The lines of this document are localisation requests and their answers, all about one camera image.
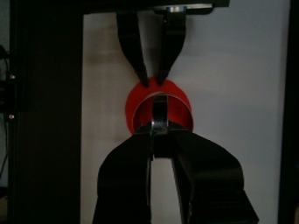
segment red plastic part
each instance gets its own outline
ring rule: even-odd
[[[193,106],[186,93],[173,81],[168,80],[162,86],[155,78],[150,78],[150,87],[139,83],[126,101],[126,122],[131,133],[153,121],[153,106],[155,95],[169,95],[169,120],[180,123],[193,131]]]

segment dark vertical bar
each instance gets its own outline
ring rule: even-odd
[[[13,0],[10,223],[81,223],[83,15],[65,1]]]
[[[299,206],[299,2],[292,1],[288,69],[285,86],[285,127],[281,168],[281,193],[278,223],[296,223],[296,208]]]

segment white background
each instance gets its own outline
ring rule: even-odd
[[[232,0],[189,16],[188,37],[170,79],[189,95],[194,132],[244,166],[261,224],[277,223],[289,1]],[[157,74],[161,17],[139,13],[147,71]],[[93,222],[99,167],[131,136],[127,95],[138,83],[118,43],[114,13],[85,17],[82,224]],[[154,224],[182,223],[169,160],[154,161]]]

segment black clamp arm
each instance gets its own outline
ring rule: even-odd
[[[135,69],[139,80],[149,86],[147,71],[135,10],[117,11],[118,38],[126,58]]]
[[[172,72],[174,62],[182,52],[186,37],[186,10],[185,6],[169,7],[164,16],[164,46],[158,74],[158,84],[164,85]]]
[[[186,37],[186,6],[166,8],[164,15],[164,44],[161,66],[157,75],[158,84],[164,85],[174,62],[182,52]],[[147,71],[135,10],[117,12],[118,38],[126,58],[135,69],[139,80],[149,87]]]
[[[173,160],[182,223],[258,224],[237,158],[168,120],[168,95],[154,98],[153,123],[109,154],[98,175],[94,224],[151,223],[151,161]]]

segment black frame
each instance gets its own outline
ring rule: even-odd
[[[280,224],[293,223],[298,205],[298,3],[293,0],[285,91],[285,135]],[[83,14],[141,9],[157,1],[11,0],[11,73],[21,83],[21,112],[10,119],[10,223],[81,223],[81,104]],[[162,1],[164,4],[181,0]],[[229,0],[216,0],[229,6]]]
[[[281,164],[281,191],[278,223],[296,223],[296,209],[299,208],[299,2],[292,0],[288,63],[285,77],[285,125]]]

